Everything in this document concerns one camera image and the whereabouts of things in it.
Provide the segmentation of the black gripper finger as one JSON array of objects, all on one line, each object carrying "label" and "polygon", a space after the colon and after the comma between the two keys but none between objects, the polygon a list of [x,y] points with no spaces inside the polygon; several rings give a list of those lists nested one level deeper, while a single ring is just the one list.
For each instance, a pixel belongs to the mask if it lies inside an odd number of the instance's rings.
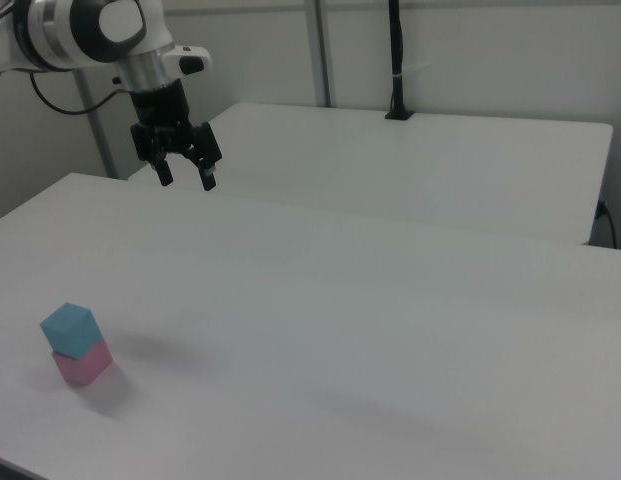
[{"label": "black gripper finger", "polygon": [[130,131],[138,158],[154,169],[162,186],[170,185],[173,176],[166,161],[164,142],[156,129],[143,124],[134,124]]},{"label": "black gripper finger", "polygon": [[210,191],[216,187],[214,171],[222,153],[211,125],[204,122],[189,130],[189,149],[185,156],[197,167],[203,189]]}]

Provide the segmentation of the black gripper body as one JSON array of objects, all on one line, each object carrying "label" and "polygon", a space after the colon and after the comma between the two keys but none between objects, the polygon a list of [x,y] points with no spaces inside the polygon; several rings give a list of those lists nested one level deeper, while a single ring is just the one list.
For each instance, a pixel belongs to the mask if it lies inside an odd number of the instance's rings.
[{"label": "black gripper body", "polygon": [[180,153],[202,161],[201,133],[205,122],[192,123],[185,90],[180,80],[162,88],[130,94],[138,122],[130,127],[141,161],[151,161],[158,152]]}]

